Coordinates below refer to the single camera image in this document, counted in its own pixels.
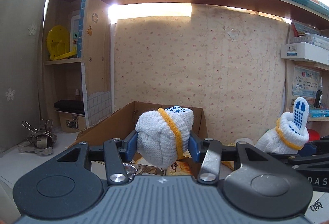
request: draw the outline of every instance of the bottle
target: bottle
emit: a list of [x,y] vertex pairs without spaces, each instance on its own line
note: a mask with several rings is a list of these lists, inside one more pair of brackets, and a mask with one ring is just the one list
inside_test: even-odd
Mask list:
[[315,101],[314,101],[314,107],[315,108],[320,108],[321,105],[321,101],[322,101],[322,78],[320,80],[320,84],[317,87],[317,92],[316,92],[316,96],[315,96]]
[[80,91],[78,89],[75,90],[75,100],[81,101]]

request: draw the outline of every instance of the white desk surface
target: white desk surface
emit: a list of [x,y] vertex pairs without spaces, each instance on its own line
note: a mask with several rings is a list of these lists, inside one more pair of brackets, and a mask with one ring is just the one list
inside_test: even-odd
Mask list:
[[57,142],[54,145],[53,153],[48,156],[35,153],[19,153],[17,145],[12,147],[0,155],[0,179],[10,188],[13,188],[21,176],[65,151],[66,147],[75,141],[77,135],[78,133],[57,134]]

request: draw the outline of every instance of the rolled glove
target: rolled glove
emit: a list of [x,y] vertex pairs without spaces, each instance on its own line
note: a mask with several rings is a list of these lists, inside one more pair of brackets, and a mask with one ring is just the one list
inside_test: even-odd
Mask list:
[[283,113],[276,127],[267,131],[255,147],[266,153],[297,154],[309,140],[306,128],[309,109],[307,101],[298,97],[293,113]]
[[193,111],[180,106],[143,113],[136,124],[137,151],[146,161],[168,168],[187,150]]

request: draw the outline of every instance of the silver screw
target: silver screw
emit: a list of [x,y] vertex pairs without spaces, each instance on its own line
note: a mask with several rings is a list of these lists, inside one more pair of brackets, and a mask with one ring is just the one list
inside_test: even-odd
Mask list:
[[126,179],[126,176],[121,173],[113,174],[110,176],[110,180],[114,182],[122,182]]
[[203,181],[214,181],[216,179],[216,175],[213,173],[202,173],[200,175],[200,179]]

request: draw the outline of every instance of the blue certificate paper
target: blue certificate paper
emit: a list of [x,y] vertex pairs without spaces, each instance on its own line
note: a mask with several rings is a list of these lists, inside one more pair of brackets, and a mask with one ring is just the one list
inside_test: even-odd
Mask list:
[[304,67],[295,66],[293,71],[292,94],[315,98],[320,73]]

